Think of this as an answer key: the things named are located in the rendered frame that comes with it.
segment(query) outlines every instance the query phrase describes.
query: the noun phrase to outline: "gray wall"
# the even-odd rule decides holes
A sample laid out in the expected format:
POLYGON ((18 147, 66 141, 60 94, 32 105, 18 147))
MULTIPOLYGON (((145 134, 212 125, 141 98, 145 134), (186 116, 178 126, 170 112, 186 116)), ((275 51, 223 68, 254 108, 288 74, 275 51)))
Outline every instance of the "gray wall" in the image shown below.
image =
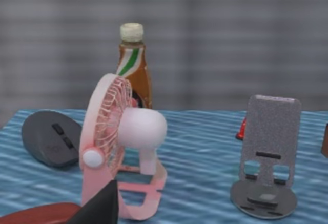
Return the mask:
POLYGON ((328 109, 328 0, 0 0, 0 123, 86 108, 119 25, 144 24, 156 109, 245 109, 254 93, 328 109))

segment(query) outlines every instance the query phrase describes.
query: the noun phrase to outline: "white bottle cap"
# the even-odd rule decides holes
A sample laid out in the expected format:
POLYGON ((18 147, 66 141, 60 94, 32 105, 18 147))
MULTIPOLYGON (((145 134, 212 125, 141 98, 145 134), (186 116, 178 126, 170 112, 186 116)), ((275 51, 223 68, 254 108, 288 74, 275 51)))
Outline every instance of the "white bottle cap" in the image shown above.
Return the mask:
POLYGON ((120 28, 121 40, 126 42, 142 41, 144 27, 140 23, 125 23, 120 28))

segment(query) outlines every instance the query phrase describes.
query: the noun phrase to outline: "table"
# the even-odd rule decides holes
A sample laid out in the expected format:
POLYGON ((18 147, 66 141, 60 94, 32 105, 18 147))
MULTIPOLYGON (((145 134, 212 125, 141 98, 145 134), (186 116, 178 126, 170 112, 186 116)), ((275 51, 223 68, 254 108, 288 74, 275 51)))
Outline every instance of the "table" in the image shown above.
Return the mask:
MULTIPOLYGON (((36 110, 20 110, 0 131, 0 216, 53 202, 79 203, 81 172, 78 166, 50 169, 24 149, 21 126, 36 110)), ((83 123, 84 110, 57 110, 83 123)), ((168 136, 158 156, 169 177, 158 212, 144 223, 257 224, 230 202, 230 187, 238 179, 241 141, 235 139, 245 112, 161 111, 168 121, 168 136)), ((328 221, 328 159, 320 154, 328 112, 303 112, 293 190, 298 207, 275 223, 326 224, 328 221)), ((137 163, 128 151, 127 163, 137 163)), ((126 179, 129 175, 119 175, 126 179)), ((134 181, 144 178, 131 177, 134 181)), ((129 203, 139 195, 124 194, 129 203)), ((119 223, 135 223, 120 219, 119 223)))

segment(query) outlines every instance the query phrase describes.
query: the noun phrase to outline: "tabletop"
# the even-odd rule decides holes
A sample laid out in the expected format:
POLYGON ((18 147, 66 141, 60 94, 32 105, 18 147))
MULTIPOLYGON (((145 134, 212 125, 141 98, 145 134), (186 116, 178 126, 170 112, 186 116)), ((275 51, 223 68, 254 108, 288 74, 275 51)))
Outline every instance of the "tabletop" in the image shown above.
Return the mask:
MULTIPOLYGON (((78 165, 51 169, 33 159, 22 145, 21 126, 37 110, 20 110, 0 131, 0 216, 55 202, 79 203, 82 175, 78 165)), ((55 110, 78 123, 84 110, 55 110)), ((155 216, 144 223, 260 224, 230 201, 230 187, 238 180, 241 141, 235 139, 245 116, 242 111, 160 111, 168 134, 158 156, 168 171, 155 216)), ((328 159, 320 148, 328 112, 303 112, 299 133, 293 191, 295 212, 275 223, 326 224, 328 220, 328 159)), ((126 163, 136 164, 128 150, 126 163)), ((147 180, 120 173, 118 179, 147 180)), ((128 203, 142 196, 124 193, 128 203)), ((135 223, 120 219, 119 223, 135 223)))

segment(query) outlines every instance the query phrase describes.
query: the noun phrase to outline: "brown box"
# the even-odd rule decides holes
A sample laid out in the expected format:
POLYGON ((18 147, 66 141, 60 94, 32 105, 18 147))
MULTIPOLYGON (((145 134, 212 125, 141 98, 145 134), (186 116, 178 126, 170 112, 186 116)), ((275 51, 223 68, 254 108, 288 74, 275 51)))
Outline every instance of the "brown box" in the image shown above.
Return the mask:
POLYGON ((328 158, 328 124, 326 124, 326 129, 324 130, 321 153, 328 158))

